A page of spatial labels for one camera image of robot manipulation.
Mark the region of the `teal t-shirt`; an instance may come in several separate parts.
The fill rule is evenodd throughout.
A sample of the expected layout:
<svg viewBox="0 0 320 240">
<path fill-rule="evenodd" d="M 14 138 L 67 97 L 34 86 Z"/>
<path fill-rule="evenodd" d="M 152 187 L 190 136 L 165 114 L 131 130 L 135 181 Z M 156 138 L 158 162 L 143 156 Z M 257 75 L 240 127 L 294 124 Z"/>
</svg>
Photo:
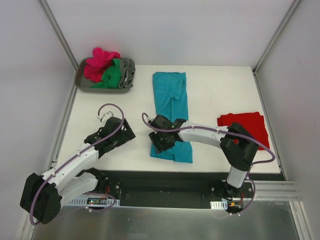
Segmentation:
<svg viewBox="0 0 320 240">
<path fill-rule="evenodd" d="M 156 72 L 152 75 L 155 112 L 173 122 L 189 119 L 187 77 L 184 72 Z M 193 163 L 193 149 L 189 142 L 176 142 L 173 148 L 156 153 L 152 145 L 150 156 L 178 163 Z"/>
</svg>

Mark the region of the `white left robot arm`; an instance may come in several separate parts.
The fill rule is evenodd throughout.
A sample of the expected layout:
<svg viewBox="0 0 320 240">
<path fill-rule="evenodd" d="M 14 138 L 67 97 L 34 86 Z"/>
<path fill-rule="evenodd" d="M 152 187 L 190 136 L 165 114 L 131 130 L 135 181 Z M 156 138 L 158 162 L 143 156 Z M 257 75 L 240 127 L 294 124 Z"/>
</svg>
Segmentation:
<svg viewBox="0 0 320 240">
<path fill-rule="evenodd" d="M 107 177 L 90 165 L 134 138 L 126 119 L 111 116 L 68 159 L 42 174 L 29 175 L 20 207 L 28 212 L 30 223 L 50 223 L 63 206 L 86 192 L 102 194 L 108 185 Z"/>
</svg>

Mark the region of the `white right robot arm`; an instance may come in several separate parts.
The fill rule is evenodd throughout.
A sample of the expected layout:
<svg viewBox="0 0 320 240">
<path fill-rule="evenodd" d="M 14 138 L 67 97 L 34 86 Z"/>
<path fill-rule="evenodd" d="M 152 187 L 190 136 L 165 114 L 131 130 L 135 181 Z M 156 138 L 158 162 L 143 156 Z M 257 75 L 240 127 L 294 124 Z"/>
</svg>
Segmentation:
<svg viewBox="0 0 320 240">
<path fill-rule="evenodd" d="M 174 159 L 189 163 L 193 158 L 192 142 L 222 150 L 230 170 L 226 182 L 216 187 L 216 194 L 232 200 L 242 193 L 244 180 L 259 146 L 241 124 L 212 128 L 182 118 L 170 121 L 160 114 L 147 123 L 153 129 L 149 138 L 157 155 L 171 154 Z"/>
</svg>

